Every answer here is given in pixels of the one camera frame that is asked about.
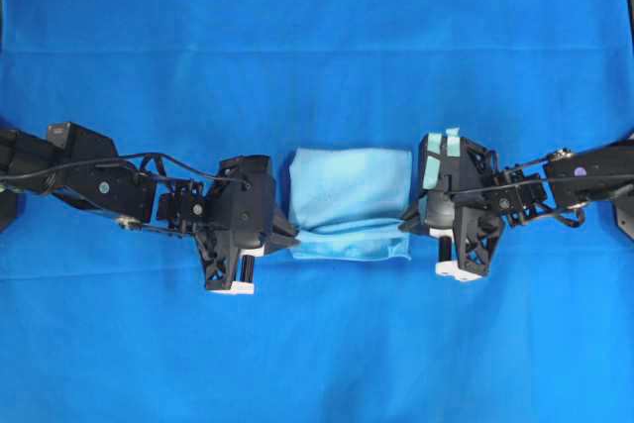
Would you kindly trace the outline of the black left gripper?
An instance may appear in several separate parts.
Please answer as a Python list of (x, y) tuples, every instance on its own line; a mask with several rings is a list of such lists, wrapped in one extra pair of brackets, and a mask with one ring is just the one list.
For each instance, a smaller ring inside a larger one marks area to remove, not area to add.
[(205, 221), (195, 241), (207, 291), (252, 294), (256, 258), (298, 246), (297, 230), (275, 209), (275, 179), (270, 173), (251, 182), (219, 174), (205, 196)]

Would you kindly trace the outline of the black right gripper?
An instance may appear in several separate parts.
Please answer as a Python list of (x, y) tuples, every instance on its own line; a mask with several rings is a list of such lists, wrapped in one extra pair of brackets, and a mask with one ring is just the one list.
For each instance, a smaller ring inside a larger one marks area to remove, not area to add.
[(490, 209), (483, 190), (492, 185), (497, 154), (459, 135), (457, 129), (429, 133), (420, 144), (420, 196), (427, 190), (446, 193), (455, 204), (450, 231), (432, 231), (420, 217), (419, 203), (401, 214), (398, 229), (439, 241), (435, 272), (468, 282), (488, 276), (504, 231), (503, 220)]

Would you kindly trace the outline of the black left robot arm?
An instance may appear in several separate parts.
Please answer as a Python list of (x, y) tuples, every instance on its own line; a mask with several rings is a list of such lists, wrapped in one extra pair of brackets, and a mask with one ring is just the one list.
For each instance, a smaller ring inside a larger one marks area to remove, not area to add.
[(22, 193), (52, 196), (129, 231), (194, 240), (206, 290), (252, 294), (257, 258), (299, 245), (276, 204), (270, 157), (238, 156), (215, 174), (163, 153), (122, 156), (112, 139), (72, 122), (41, 139), (1, 131), (1, 226)]

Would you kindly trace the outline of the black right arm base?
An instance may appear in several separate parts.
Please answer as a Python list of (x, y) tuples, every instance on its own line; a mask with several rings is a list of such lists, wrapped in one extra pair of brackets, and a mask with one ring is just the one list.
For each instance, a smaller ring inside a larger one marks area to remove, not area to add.
[(634, 196), (622, 196), (615, 199), (612, 205), (619, 230), (634, 240)]

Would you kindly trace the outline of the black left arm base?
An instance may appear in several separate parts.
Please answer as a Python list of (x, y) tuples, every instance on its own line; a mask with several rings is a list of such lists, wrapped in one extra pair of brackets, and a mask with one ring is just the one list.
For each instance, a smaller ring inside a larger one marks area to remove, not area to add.
[(1, 189), (0, 193), (0, 233), (3, 233), (18, 217), (20, 196), (11, 191)]

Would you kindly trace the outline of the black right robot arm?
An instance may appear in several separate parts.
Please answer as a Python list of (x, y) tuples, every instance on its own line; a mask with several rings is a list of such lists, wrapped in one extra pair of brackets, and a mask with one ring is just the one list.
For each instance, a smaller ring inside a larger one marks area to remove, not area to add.
[(578, 228), (591, 202), (611, 203), (615, 222), (633, 234), (633, 141), (581, 153), (559, 149), (537, 160), (500, 167), (494, 150), (456, 129), (429, 133), (419, 145), (416, 199), (401, 216), (400, 231), (439, 243), (435, 272), (458, 281), (488, 276), (506, 227), (554, 219)]

